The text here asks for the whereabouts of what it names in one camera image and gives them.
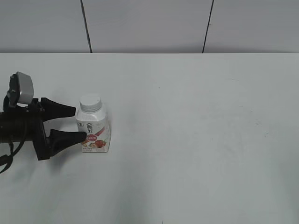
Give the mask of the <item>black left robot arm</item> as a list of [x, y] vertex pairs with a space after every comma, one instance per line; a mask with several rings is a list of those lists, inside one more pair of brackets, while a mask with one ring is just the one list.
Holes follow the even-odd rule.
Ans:
[[47, 98], [37, 98], [26, 107], [8, 106], [5, 98], [5, 110], [0, 113], [0, 142], [25, 142], [33, 143], [37, 159], [48, 160], [66, 148], [83, 142], [85, 132], [64, 132], [50, 130], [47, 136], [44, 122], [58, 118], [68, 118], [75, 115], [76, 108], [62, 105]]

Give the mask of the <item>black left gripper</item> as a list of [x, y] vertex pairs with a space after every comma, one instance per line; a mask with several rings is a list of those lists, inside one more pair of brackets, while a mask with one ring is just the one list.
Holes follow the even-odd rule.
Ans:
[[31, 141], [37, 159], [48, 160], [61, 151], [86, 140], [85, 132], [50, 130], [47, 137], [43, 122], [73, 117], [76, 108], [59, 104], [48, 98], [34, 98], [26, 107], [10, 107], [8, 97], [3, 100], [2, 143]]

